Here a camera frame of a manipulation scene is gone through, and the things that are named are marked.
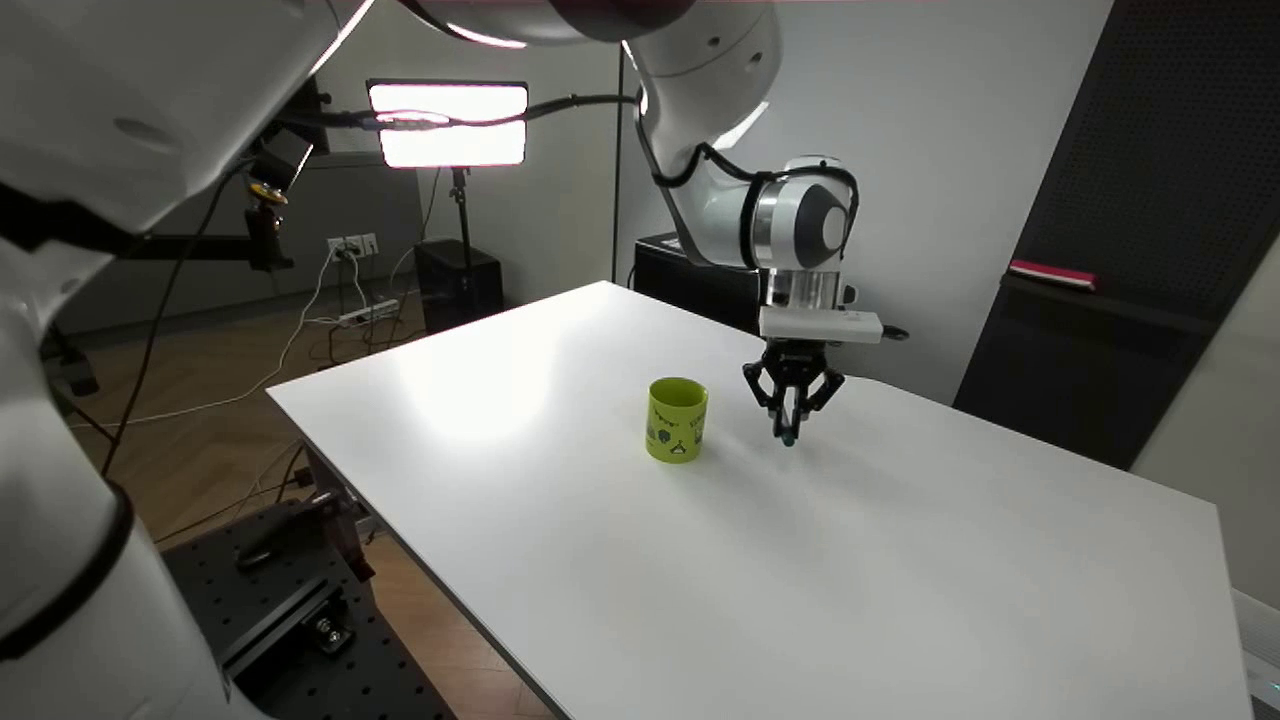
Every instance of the white table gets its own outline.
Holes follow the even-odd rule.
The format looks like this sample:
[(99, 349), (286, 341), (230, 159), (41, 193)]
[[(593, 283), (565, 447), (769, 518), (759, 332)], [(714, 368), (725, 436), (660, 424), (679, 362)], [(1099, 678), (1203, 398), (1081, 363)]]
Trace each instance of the white table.
[[(593, 283), (273, 398), (568, 718), (1249, 718), (1207, 505), (871, 382), (783, 447), (756, 356)], [(646, 458), (670, 373), (689, 470)]]

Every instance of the yellow cup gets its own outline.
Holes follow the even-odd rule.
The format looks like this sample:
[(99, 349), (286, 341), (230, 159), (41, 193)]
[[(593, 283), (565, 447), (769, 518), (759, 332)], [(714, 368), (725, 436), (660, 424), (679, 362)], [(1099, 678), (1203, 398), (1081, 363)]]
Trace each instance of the yellow cup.
[(649, 384), (649, 458), (691, 465), (706, 453), (708, 392), (689, 375)]

